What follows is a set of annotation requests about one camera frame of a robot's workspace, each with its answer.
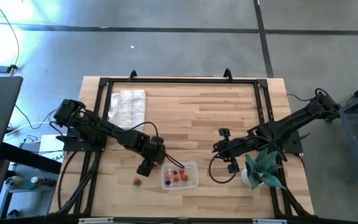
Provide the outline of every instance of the wooden table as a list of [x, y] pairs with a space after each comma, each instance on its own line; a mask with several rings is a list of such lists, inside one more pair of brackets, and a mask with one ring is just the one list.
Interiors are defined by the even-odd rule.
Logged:
[[[80, 100], [90, 110], [94, 108], [99, 79], [100, 77], [84, 77], [83, 80]], [[275, 119], [279, 120], [290, 114], [283, 79], [268, 79], [268, 88]], [[197, 163], [200, 184], [195, 189], [164, 190], [161, 187], [159, 168], [156, 167], [148, 178], [137, 175], [136, 169], [142, 158], [109, 138], [99, 166], [93, 217], [274, 217], [270, 190], [266, 185], [251, 190], [241, 182], [240, 173], [227, 184], [217, 184], [211, 180], [207, 171], [214, 155], [211, 153], [212, 145], [222, 139], [218, 134], [219, 128], [230, 128], [231, 137], [236, 138], [246, 136], [246, 130], [259, 124], [252, 85], [115, 83], [113, 93], [119, 93], [120, 90], [146, 91], [145, 120], [157, 125], [171, 156], [179, 161]], [[99, 111], [103, 111], [103, 105], [104, 100]], [[149, 125], [145, 126], [144, 132], [150, 136], [155, 135], [153, 127]], [[251, 152], [250, 155], [255, 157], [257, 152]], [[68, 165], [62, 183], [62, 203], [78, 185], [83, 156], [84, 153], [77, 153]], [[288, 187], [302, 206], [313, 213], [302, 163], [298, 157], [287, 157], [288, 162], [284, 166]], [[240, 169], [243, 169], [244, 156], [237, 160]], [[226, 167], [226, 163], [216, 160], [212, 174], [219, 180], [226, 180], [231, 175]], [[135, 176], [142, 179], [142, 186], [133, 186]], [[280, 209], [284, 212], [281, 190], [277, 192]], [[88, 189], [85, 189], [82, 207], [85, 207], [87, 194]], [[55, 196], [51, 211], [56, 210]]]

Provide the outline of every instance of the gray floor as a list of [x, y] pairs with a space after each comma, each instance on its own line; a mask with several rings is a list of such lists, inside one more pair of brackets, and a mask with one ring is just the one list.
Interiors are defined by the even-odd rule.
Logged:
[[[26, 24], [257, 28], [251, 0], [0, 2], [8, 18]], [[259, 2], [266, 29], [358, 30], [358, 0]], [[266, 77], [258, 34], [16, 32], [21, 45], [16, 75], [24, 77], [17, 104], [33, 122], [62, 99], [77, 98], [85, 75], [129, 75], [135, 69], [139, 75], [218, 77], [229, 67], [235, 77]], [[267, 43], [274, 76], [285, 79], [287, 92], [308, 98], [321, 87], [343, 104], [358, 89], [358, 36], [268, 35]], [[15, 56], [11, 31], [0, 29], [0, 65]], [[296, 111], [305, 104], [290, 98], [290, 105]], [[11, 123], [19, 127], [26, 120], [15, 111]], [[354, 166], [342, 124], [315, 121], [300, 132], [311, 133], [303, 148], [315, 213], [358, 221], [358, 181], [344, 182]], [[23, 129], [6, 141], [19, 144], [26, 134], [53, 133], [48, 126]]]

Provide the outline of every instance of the potted plant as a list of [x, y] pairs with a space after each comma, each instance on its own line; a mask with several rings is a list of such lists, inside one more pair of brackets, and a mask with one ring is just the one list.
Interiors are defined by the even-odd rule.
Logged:
[[268, 151], [268, 149], [260, 151], [256, 159], [246, 155], [246, 168], [241, 173], [241, 179], [243, 183], [250, 185], [252, 190], [262, 183], [265, 183], [270, 187], [286, 189], [281, 184], [280, 180], [272, 175], [279, 168], [282, 168], [282, 166], [278, 164], [273, 164], [277, 151], [267, 154]]

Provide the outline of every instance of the clear plastic container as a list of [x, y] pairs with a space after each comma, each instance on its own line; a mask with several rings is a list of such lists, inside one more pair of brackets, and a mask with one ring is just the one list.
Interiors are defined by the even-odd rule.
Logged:
[[[165, 190], [183, 190], [183, 189], [192, 189], [196, 188], [199, 184], [198, 180], [198, 167], [197, 163], [193, 161], [180, 162], [185, 166], [185, 174], [189, 177], [189, 180], [183, 181], [180, 177], [179, 170], [180, 168], [172, 164], [171, 162], [164, 163], [161, 167], [161, 186]], [[177, 171], [178, 174], [174, 175], [169, 179], [171, 181], [170, 185], [167, 185], [165, 182], [168, 180], [165, 175], [167, 172]], [[173, 178], [178, 177], [179, 182], [174, 182]]]

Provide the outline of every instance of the strawberry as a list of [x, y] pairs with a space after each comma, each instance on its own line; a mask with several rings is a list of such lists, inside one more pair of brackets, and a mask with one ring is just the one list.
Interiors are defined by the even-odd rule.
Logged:
[[180, 177], [183, 181], [190, 180], [190, 178], [186, 174], [182, 174]]
[[138, 177], [135, 177], [134, 178], [134, 185], [136, 187], [138, 187], [138, 186], [142, 185], [142, 181]]
[[171, 172], [167, 172], [167, 173], [165, 174], [165, 178], [171, 179], [171, 177], [172, 177], [172, 173], [171, 173]]

